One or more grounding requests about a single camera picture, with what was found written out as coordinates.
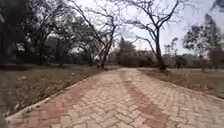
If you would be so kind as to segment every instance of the paving brick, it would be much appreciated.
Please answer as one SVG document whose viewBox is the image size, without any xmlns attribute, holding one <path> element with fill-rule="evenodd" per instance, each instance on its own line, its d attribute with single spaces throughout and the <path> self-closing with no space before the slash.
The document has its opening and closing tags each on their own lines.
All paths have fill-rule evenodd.
<svg viewBox="0 0 224 128">
<path fill-rule="evenodd" d="M 197 128 L 197 126 L 193 126 L 193 125 L 186 125 L 186 124 L 182 124 L 182 123 L 179 123 L 177 125 L 178 128 Z"/>
<path fill-rule="evenodd" d="M 102 128 L 99 124 L 97 124 L 94 120 L 90 120 L 86 122 L 87 128 Z"/>
<path fill-rule="evenodd" d="M 124 122 L 117 123 L 116 125 L 118 128 L 134 128 L 133 126 L 125 124 Z"/>
<path fill-rule="evenodd" d="M 81 124 L 85 123 L 86 121 L 90 120 L 90 116 L 81 116 L 79 118 L 72 119 L 72 124 Z"/>
<path fill-rule="evenodd" d="M 51 128 L 61 128 L 61 124 L 53 124 L 51 125 Z"/>
<path fill-rule="evenodd" d="M 75 125 L 75 126 L 73 126 L 73 128 L 87 128 L 87 127 L 86 127 L 86 124 L 83 123 L 83 124 Z"/>
<path fill-rule="evenodd" d="M 108 120 L 105 120 L 103 123 L 100 123 L 102 125 L 103 128 L 106 128 L 106 127 L 111 127 L 113 126 L 115 123 L 119 122 L 119 120 L 115 117 L 112 117 Z"/>
<path fill-rule="evenodd" d="M 134 127 L 139 127 L 143 124 L 144 121 L 146 121 L 145 118 L 138 116 L 137 118 L 134 119 L 131 125 L 133 125 Z"/>
<path fill-rule="evenodd" d="M 60 122 L 61 122 L 62 128 L 72 126 L 72 121 L 71 121 L 71 118 L 69 116 L 60 117 Z"/>
<path fill-rule="evenodd" d="M 122 115 L 122 114 L 117 114 L 115 116 L 116 116 L 117 119 L 119 119 L 121 121 L 124 121 L 127 124 L 133 121 L 133 119 L 131 119 L 130 117 Z"/>
</svg>

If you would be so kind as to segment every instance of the park lawn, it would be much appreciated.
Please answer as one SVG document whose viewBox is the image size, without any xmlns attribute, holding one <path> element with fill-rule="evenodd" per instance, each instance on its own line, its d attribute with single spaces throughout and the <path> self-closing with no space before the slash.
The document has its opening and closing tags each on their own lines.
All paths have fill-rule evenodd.
<svg viewBox="0 0 224 128">
<path fill-rule="evenodd" d="M 0 70 L 0 112 L 13 114 L 101 71 L 81 66 Z"/>
<path fill-rule="evenodd" d="M 139 69 L 154 78 L 204 92 L 224 99 L 224 70 L 170 69 L 161 73 L 158 69 Z"/>
</svg>

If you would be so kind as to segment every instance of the tree trunk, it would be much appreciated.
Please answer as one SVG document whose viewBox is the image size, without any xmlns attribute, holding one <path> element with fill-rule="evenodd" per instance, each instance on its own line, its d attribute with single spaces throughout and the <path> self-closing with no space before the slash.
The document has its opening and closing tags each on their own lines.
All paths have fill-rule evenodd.
<svg viewBox="0 0 224 128">
<path fill-rule="evenodd" d="M 205 72 L 205 65 L 204 65 L 204 60 L 203 60 L 203 56 L 200 55 L 200 63 L 201 63 L 201 71 Z"/>
<path fill-rule="evenodd" d="M 159 40 L 159 37 L 160 37 L 160 32 L 159 32 L 159 29 L 157 29 L 157 37 L 156 37 L 156 57 L 157 57 L 157 60 L 158 60 L 158 66 L 159 66 L 159 69 L 161 71 L 165 71 L 166 70 L 166 65 L 163 61 L 163 58 L 162 58 L 162 54 L 161 54 L 161 49 L 160 49 L 160 40 Z"/>
<path fill-rule="evenodd" d="M 105 66 L 105 63 L 106 63 L 106 61 L 107 61 L 107 56 L 108 56 L 108 53 L 109 53 L 109 51 L 110 51 L 110 47 L 112 46 L 112 41 L 110 41 L 110 43 L 108 44 L 108 47 L 106 48 L 106 50 L 105 50 L 105 52 L 104 52 L 104 54 L 103 54 L 103 58 L 102 58 L 102 61 L 101 61 L 101 64 L 100 64 L 100 67 L 101 68 L 104 68 L 104 66 Z"/>
</svg>

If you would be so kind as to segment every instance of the dirt ground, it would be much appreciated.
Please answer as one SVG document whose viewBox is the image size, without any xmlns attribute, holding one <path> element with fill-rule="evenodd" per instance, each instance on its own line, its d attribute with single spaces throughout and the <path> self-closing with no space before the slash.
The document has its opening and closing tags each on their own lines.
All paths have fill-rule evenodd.
<svg viewBox="0 0 224 128">
<path fill-rule="evenodd" d="M 19 67 L 0 70 L 0 112 L 10 115 L 102 70 L 89 67 Z"/>
<path fill-rule="evenodd" d="M 170 69 L 167 73 L 161 73 L 157 69 L 139 70 L 157 79 L 224 99 L 224 70 L 208 69 L 202 72 L 200 69 Z"/>
</svg>

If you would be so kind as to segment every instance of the herringbone brick pattern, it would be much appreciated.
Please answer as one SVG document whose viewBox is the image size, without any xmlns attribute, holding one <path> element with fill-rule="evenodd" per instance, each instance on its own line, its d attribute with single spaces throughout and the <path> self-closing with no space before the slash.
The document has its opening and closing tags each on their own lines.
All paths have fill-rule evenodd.
<svg viewBox="0 0 224 128">
<path fill-rule="evenodd" d="M 12 128 L 223 128 L 223 101 L 136 69 L 94 76 L 10 121 Z"/>
</svg>

